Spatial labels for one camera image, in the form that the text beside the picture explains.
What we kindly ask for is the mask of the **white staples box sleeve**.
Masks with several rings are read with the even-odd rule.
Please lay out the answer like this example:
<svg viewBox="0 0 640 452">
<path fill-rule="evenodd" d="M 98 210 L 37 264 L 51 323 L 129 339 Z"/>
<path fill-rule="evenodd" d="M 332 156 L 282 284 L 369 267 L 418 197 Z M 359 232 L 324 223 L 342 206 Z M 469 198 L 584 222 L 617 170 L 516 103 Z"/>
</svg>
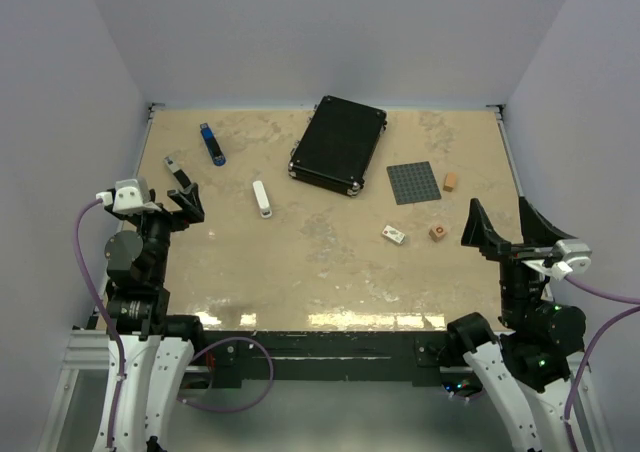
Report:
<svg viewBox="0 0 640 452">
<path fill-rule="evenodd" d="M 397 228 L 386 225 L 381 235 L 396 245 L 402 245 L 406 239 L 406 235 Z"/>
</svg>

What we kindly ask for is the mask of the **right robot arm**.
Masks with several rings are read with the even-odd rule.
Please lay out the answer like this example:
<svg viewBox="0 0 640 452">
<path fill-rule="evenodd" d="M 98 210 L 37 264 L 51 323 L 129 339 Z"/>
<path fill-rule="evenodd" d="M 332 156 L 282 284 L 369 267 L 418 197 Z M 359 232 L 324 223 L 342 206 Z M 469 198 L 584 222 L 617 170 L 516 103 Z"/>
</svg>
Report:
<svg viewBox="0 0 640 452">
<path fill-rule="evenodd" d="M 585 272 L 592 251 L 525 197 L 519 214 L 522 240 L 513 243 L 495 230 L 480 200 L 471 199 L 461 244 L 498 264 L 499 321 L 506 331 L 495 334 L 481 314 L 471 313 L 448 324 L 445 351 L 478 377 L 514 450 L 583 451 L 572 404 L 579 376 L 569 358 L 586 351 L 586 315 L 543 293 L 550 281 Z"/>
</svg>

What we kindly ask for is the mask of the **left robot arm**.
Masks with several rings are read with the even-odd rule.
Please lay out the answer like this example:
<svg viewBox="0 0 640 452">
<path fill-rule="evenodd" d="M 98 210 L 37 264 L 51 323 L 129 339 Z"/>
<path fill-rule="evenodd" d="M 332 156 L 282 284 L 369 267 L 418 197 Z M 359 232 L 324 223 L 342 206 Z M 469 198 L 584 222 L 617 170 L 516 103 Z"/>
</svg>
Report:
<svg viewBox="0 0 640 452">
<path fill-rule="evenodd" d="M 106 243 L 108 379 L 96 451 L 163 451 L 165 430 L 188 364 L 207 340 L 195 316 L 171 316 L 165 275 L 171 236 L 203 222 L 197 184 L 170 190 L 169 211 L 142 178 L 99 192 L 104 209 L 131 229 Z"/>
</svg>

